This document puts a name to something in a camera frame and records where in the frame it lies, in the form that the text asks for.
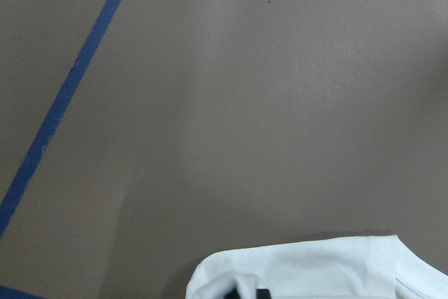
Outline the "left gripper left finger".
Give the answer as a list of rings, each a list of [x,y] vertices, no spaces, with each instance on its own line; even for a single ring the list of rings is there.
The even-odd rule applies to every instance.
[[[226,293],[223,296],[223,298],[224,299],[240,299],[241,297],[240,297],[240,294],[238,293],[237,289],[234,288],[234,289],[231,290],[231,292]]]

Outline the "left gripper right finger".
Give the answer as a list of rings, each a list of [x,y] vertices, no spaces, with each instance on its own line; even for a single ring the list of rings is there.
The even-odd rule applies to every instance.
[[[270,299],[270,290],[267,288],[257,288],[255,294],[256,299]]]

